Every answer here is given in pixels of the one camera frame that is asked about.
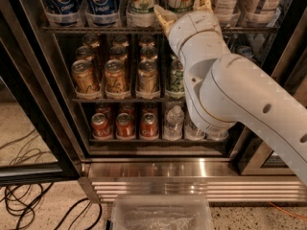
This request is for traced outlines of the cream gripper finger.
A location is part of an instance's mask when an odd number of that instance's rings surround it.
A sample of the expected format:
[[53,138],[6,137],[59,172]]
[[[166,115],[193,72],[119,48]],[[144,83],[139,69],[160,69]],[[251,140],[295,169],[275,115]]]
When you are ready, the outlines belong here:
[[165,35],[168,35],[177,21],[177,16],[159,5],[153,7],[154,14]]
[[212,12],[211,0],[195,0],[194,10]]

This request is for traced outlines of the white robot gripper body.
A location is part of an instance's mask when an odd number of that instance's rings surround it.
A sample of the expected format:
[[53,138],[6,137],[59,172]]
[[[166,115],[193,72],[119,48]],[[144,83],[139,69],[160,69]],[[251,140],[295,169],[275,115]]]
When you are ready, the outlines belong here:
[[172,47],[181,47],[190,37],[203,32],[222,33],[217,16],[210,11],[192,11],[175,22],[168,41]]

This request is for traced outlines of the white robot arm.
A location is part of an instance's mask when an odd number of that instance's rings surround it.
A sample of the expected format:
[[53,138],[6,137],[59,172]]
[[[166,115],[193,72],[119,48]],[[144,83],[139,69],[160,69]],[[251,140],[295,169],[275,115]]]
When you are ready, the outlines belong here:
[[242,123],[307,184],[307,109],[251,60],[224,42],[210,0],[181,17],[156,5],[154,14],[183,65],[192,122],[210,135]]

